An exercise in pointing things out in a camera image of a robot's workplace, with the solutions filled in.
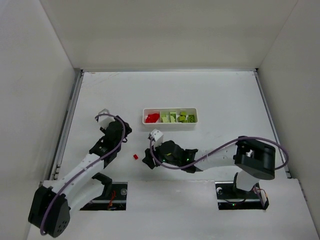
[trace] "plastic container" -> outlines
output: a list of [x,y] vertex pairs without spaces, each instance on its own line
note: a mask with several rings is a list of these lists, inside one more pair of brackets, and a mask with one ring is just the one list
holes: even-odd
[[[176,118],[175,122],[172,122],[173,119],[171,119],[171,114],[175,113]],[[193,122],[181,122],[180,116],[181,114],[186,113],[186,120],[188,121],[189,118],[191,119],[192,116],[194,116]],[[159,114],[160,117],[156,122],[147,123],[146,119],[149,114]],[[163,122],[162,117],[166,116],[166,119],[168,122]],[[142,113],[142,123],[147,128],[151,129],[177,129],[177,130],[183,130],[183,129],[192,129],[196,126],[198,123],[198,114],[197,109],[194,107],[176,107],[176,108],[145,108],[143,109]]]

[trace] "white tray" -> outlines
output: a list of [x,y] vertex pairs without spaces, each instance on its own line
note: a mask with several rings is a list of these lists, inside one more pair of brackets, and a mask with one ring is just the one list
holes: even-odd
[[[166,113],[167,119],[170,121],[170,112],[176,112],[176,122],[162,122],[161,114]],[[180,117],[181,112],[186,112],[187,118],[189,115],[194,115],[194,122],[179,122],[178,117]],[[149,114],[160,114],[160,118],[154,123],[146,123],[146,119]],[[197,109],[194,107],[176,107],[176,108],[145,108],[142,114],[142,123],[147,128],[153,129],[191,129],[198,123]]]

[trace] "red block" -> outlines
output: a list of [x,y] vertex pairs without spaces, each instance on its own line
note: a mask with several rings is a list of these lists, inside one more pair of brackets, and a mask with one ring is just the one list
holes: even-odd
[[148,114],[148,116],[145,120],[145,123],[147,123],[147,124],[156,123],[159,118],[160,118],[159,113]]

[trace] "cable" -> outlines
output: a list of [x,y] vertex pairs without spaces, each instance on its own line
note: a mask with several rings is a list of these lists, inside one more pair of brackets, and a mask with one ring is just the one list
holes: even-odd
[[113,192],[111,193],[111,199],[110,199],[109,205],[106,208],[107,210],[112,206],[112,201],[115,199],[115,197],[116,197],[116,191],[113,190]]
[[42,221],[41,221],[41,225],[40,225],[40,234],[41,235],[46,235],[47,233],[45,233],[45,223],[46,223],[46,220],[47,220],[47,217],[49,215],[49,212],[52,208],[52,206],[54,205],[55,201],[57,200],[57,198],[61,195],[61,193],[65,190],[65,188],[67,186],[69,186],[77,177],[79,177],[81,174],[83,174],[86,169],[92,167],[93,165],[95,165],[96,163],[98,163],[99,161],[101,161],[102,159],[108,157],[109,155],[113,154],[122,144],[123,140],[125,139],[125,135],[126,135],[126,126],[125,126],[125,123],[122,121],[121,118],[117,117],[117,116],[114,116],[114,115],[111,115],[109,113],[101,113],[101,114],[98,114],[95,118],[99,118],[101,116],[109,116],[109,117],[112,117],[116,120],[118,120],[121,125],[122,125],[122,136],[121,136],[121,139],[118,143],[117,146],[115,146],[114,149],[112,149],[111,151],[109,151],[108,153],[106,153],[105,155],[103,155],[102,157],[99,157],[97,160],[93,161],[92,163],[90,163],[85,169],[82,169],[81,171],[79,171],[76,175],[74,175],[69,181],[67,181],[63,187],[57,192],[57,194],[54,196],[54,198],[51,200],[51,202],[49,203],[44,215],[43,215],[43,218],[42,218]]
[[260,193],[257,191],[256,186],[253,187],[253,192],[258,196],[260,203],[262,205],[262,208],[264,208],[264,206],[265,206],[264,201],[263,201],[262,197],[260,196]]
[[117,207],[112,206],[112,207],[109,207],[107,210],[108,210],[108,211],[114,211],[114,210],[116,210],[116,209],[117,209]]
[[263,137],[258,137],[258,136],[242,136],[242,137],[238,137],[238,138],[236,138],[236,139],[233,139],[233,140],[231,140],[231,141],[228,141],[228,142],[226,142],[225,144],[219,146],[219,147],[216,148],[215,150],[209,152],[207,155],[204,155],[204,156],[200,157],[198,160],[195,160],[194,162],[191,162],[191,163],[189,163],[189,164],[187,164],[187,165],[179,166],[179,167],[164,165],[161,161],[159,161],[159,160],[156,158],[155,153],[154,153],[154,147],[153,147],[153,145],[152,145],[153,138],[150,139],[150,145],[149,145],[149,147],[150,147],[151,156],[152,156],[152,158],[154,159],[154,161],[155,161],[157,164],[165,167],[166,169],[178,170],[178,169],[186,169],[186,168],[189,168],[189,167],[195,165],[196,163],[200,162],[201,160],[207,158],[207,156],[211,156],[212,154],[215,154],[215,153],[218,152],[219,150],[227,147],[228,145],[233,144],[233,143],[238,142],[238,141],[243,141],[243,140],[260,140],[260,141],[265,141],[265,142],[270,143],[270,144],[273,144],[273,145],[277,146],[279,149],[281,149],[282,152],[283,152],[284,155],[285,155],[285,162],[284,162],[282,165],[276,167],[275,170],[281,169],[281,168],[283,168],[284,166],[286,166],[286,165],[288,164],[288,162],[289,162],[289,153],[288,153],[288,151],[287,151],[283,146],[281,146],[279,143],[277,143],[277,142],[275,142],[275,141],[272,141],[272,140],[269,140],[269,139],[266,139],[266,138],[263,138]]
[[265,197],[266,197],[266,198],[268,197],[268,195],[267,195],[267,193],[266,193],[266,191],[265,191],[264,189],[262,189],[262,188],[255,188],[255,190],[263,191],[263,192],[264,192]]

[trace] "white enclosure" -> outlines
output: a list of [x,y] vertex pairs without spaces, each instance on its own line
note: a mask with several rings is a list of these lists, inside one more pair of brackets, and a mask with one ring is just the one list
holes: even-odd
[[[33,194],[47,177],[58,140],[68,136],[60,135],[66,120],[72,125],[59,177],[101,135],[93,117],[103,108],[129,119],[136,130],[118,163],[105,170],[114,180],[129,180],[128,210],[79,212],[61,240],[318,239],[319,10],[317,0],[0,1],[0,239],[51,239],[40,236],[36,227],[29,232]],[[77,100],[71,99],[80,87],[75,79],[81,82],[74,68],[100,72],[85,73],[72,118],[73,112],[66,110]],[[179,69],[180,76],[165,69]],[[199,69],[210,74],[215,70],[214,77],[202,72],[196,84],[189,77]],[[173,77],[147,79],[152,72],[129,72],[141,70]],[[165,85],[169,93],[179,92],[181,85],[195,89],[194,105],[186,104],[182,93],[165,102]],[[140,96],[153,97],[152,86],[160,92],[159,105]],[[126,105],[113,101],[134,92],[136,100],[125,95]],[[199,97],[199,92],[206,95]],[[148,147],[142,109],[180,106],[197,108],[199,122],[185,132],[166,131],[166,139],[198,148],[213,148],[242,134],[280,141],[289,150],[289,170],[300,184],[287,179],[284,170],[277,171],[274,181],[261,183],[268,189],[268,211],[225,212],[215,204],[207,208],[216,201],[212,180],[230,180],[235,168],[200,176],[161,168],[147,171],[132,159],[138,154],[141,160]],[[219,114],[204,110],[210,108]],[[233,118],[235,113],[241,120]],[[244,122],[245,115],[249,122]],[[215,119],[217,130],[207,130],[213,124],[209,119]],[[190,205],[194,210],[188,211]],[[229,221],[237,223],[228,226]]]

